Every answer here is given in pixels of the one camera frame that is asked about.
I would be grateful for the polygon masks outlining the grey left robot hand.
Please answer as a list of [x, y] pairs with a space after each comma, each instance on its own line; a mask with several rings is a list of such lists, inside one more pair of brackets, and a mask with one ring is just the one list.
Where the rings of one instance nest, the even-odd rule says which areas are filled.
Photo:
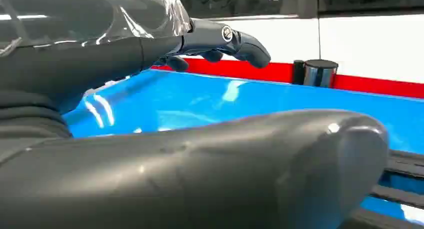
[[3, 229], [336, 229], [389, 155], [376, 119], [295, 110], [203, 127], [74, 138], [86, 91], [182, 55], [257, 68], [253, 36], [180, 0], [0, 0]]

